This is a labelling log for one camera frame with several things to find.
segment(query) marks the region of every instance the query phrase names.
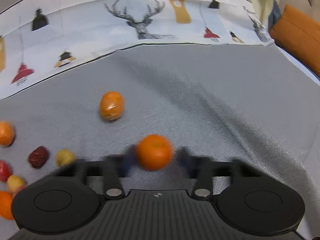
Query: orange pillow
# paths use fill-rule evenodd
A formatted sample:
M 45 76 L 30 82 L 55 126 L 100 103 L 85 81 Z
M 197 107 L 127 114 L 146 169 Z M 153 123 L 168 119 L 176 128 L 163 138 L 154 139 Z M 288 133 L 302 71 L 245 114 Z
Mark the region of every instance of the orange pillow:
M 320 24 L 317 21 L 286 5 L 281 18 L 271 28 L 270 36 L 320 76 Z

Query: circular pad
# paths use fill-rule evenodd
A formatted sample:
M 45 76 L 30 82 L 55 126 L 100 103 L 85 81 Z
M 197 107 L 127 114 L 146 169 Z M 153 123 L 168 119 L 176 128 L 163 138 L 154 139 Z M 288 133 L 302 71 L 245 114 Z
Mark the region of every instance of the circular pad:
M 258 236 L 296 229 L 305 211 L 301 196 L 270 178 L 244 178 L 221 192 L 217 207 L 232 227 Z
M 40 193 L 35 198 L 36 207 L 47 212 L 65 209 L 71 202 L 71 195 L 63 190 L 48 190 Z
M 99 205 L 97 194 L 88 186 L 73 178 L 48 177 L 19 192 L 11 210 L 20 228 L 57 234 L 89 222 Z

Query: mandarin orange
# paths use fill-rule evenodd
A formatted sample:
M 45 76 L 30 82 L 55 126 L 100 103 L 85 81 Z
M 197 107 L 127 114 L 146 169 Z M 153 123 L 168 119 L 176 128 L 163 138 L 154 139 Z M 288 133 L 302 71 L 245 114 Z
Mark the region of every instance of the mandarin orange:
M 162 169 L 171 160 L 172 143 L 166 137 L 151 134 L 137 145 L 137 158 L 143 168 L 156 171 Z
M 14 128 L 7 122 L 0 122 L 0 145 L 9 146 L 15 136 Z
M 124 98 L 116 91 L 105 93 L 100 101 L 100 115 L 107 121 L 118 119 L 124 112 Z
M 4 219 L 13 220 L 11 203 L 12 195 L 6 191 L 0 191 L 0 216 Z

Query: pendant lamp print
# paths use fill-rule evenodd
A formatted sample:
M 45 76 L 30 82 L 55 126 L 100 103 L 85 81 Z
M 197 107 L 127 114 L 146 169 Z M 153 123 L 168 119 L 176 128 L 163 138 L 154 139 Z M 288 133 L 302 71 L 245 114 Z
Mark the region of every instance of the pendant lamp print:
M 186 9 L 185 0 L 169 0 L 176 16 L 176 23 L 191 23 L 191 17 Z
M 204 37 L 205 38 L 209 38 L 209 39 L 211 39 L 212 41 L 215 41 L 215 42 L 218 42 L 219 39 L 220 39 L 220 36 L 215 34 L 215 33 L 212 33 L 212 31 L 210 31 L 208 27 L 206 27 L 206 29 L 205 29 Z
M 63 27 L 63 20 L 62 20 L 62 12 L 61 10 L 59 11 L 60 14 L 60 20 L 61 20 L 61 29 L 62 29 L 62 34 L 59 36 L 60 38 L 60 43 L 62 46 L 62 40 L 64 37 L 64 27 Z M 54 68 L 62 67 L 65 66 L 72 61 L 75 61 L 77 58 L 71 55 L 71 52 L 68 52 L 66 49 L 62 52 L 62 54 L 59 56 L 59 60 L 57 61 L 56 64 L 54 64 Z
M 54 67 L 62 67 L 70 62 L 76 60 L 76 57 L 73 57 L 70 52 L 66 50 L 60 55 L 59 61 L 54 65 Z
M 27 80 L 27 76 L 33 74 L 35 71 L 31 68 L 28 68 L 26 64 L 23 63 L 24 59 L 24 44 L 23 44 L 23 36 L 22 36 L 22 29 L 20 29 L 20 39 L 21 39 L 21 44 L 22 44 L 22 59 L 21 59 L 21 64 L 20 67 L 18 68 L 18 73 L 17 75 L 13 78 L 11 84 L 16 83 L 17 86 L 22 84 Z
M 41 8 L 36 10 L 36 16 L 32 21 L 32 31 L 38 30 L 49 24 L 48 18 L 42 14 Z
M 230 31 L 230 35 L 232 37 L 232 40 L 239 43 L 244 43 L 240 38 L 238 38 L 233 32 Z
M 35 71 L 31 68 L 28 68 L 23 62 L 21 63 L 17 75 L 13 78 L 11 84 L 16 83 L 17 86 L 22 84 L 27 80 L 27 76 L 31 75 Z
M 4 38 L 0 35 L 0 72 L 5 69 L 6 55 L 5 55 L 5 44 Z
M 205 30 L 204 30 L 204 38 L 209 38 L 211 39 L 212 41 L 215 41 L 215 42 L 219 42 L 219 39 L 220 39 L 220 36 L 213 33 L 208 27 L 207 27 L 207 22 L 205 21 L 204 17 L 203 17 L 203 14 L 202 14 L 202 10 L 201 10 L 201 5 L 202 5 L 202 1 L 200 2 L 200 15 L 203 19 L 203 22 L 204 22 L 204 26 L 205 26 Z
M 212 2 L 209 4 L 209 8 L 220 9 L 220 3 L 216 0 L 212 0 Z

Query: apple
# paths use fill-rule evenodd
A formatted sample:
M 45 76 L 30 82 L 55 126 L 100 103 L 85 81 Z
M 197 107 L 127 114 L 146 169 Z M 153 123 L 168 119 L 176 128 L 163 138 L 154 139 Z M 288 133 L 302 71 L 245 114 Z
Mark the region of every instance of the apple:
M 11 175 L 12 173 L 9 165 L 5 161 L 0 160 L 0 181 L 7 182 Z

